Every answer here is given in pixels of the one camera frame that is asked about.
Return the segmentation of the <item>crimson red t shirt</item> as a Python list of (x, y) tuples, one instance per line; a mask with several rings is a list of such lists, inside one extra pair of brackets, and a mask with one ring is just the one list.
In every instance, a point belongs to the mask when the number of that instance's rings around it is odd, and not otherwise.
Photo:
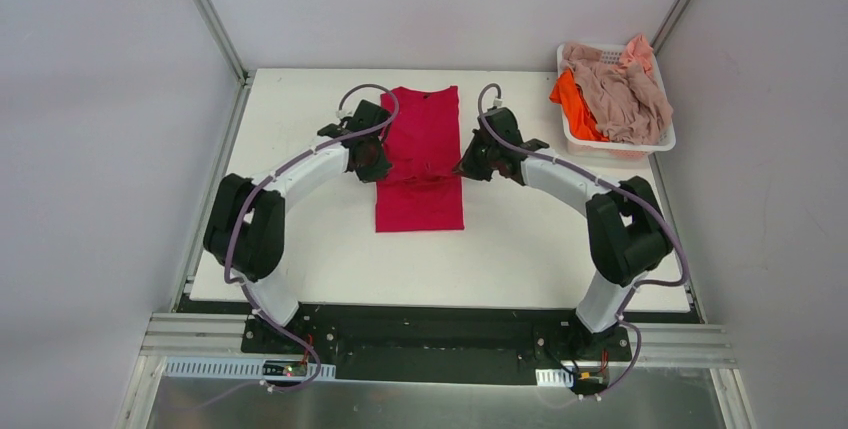
[(378, 233), (454, 231), (465, 228), (459, 89), (436, 92), (396, 87), (381, 105), (397, 112), (384, 149), (391, 168), (377, 183)]

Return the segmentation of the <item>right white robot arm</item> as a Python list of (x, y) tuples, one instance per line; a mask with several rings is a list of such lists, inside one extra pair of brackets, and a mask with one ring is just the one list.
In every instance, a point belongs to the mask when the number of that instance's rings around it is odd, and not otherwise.
[(593, 358), (607, 346), (606, 332), (618, 325), (632, 291), (679, 246), (653, 187), (639, 176), (614, 184), (541, 140), (524, 140), (506, 107), (479, 114), (478, 123), (456, 174), (489, 181), (499, 173), (554, 197), (586, 220), (595, 274), (569, 324), (567, 342), (576, 356)]

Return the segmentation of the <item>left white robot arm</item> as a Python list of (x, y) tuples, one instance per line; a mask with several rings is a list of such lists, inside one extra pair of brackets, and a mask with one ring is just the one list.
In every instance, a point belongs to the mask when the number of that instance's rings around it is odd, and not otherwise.
[(256, 314), (271, 321), (266, 338), (281, 353), (297, 351), (305, 339), (305, 327), (293, 319), (300, 302), (281, 269), (287, 213), (345, 173), (362, 183), (385, 179), (391, 164), (383, 142), (393, 118), (389, 110), (363, 100), (280, 167), (256, 177), (228, 174), (218, 185), (203, 248), (222, 265), (225, 282), (239, 286)]

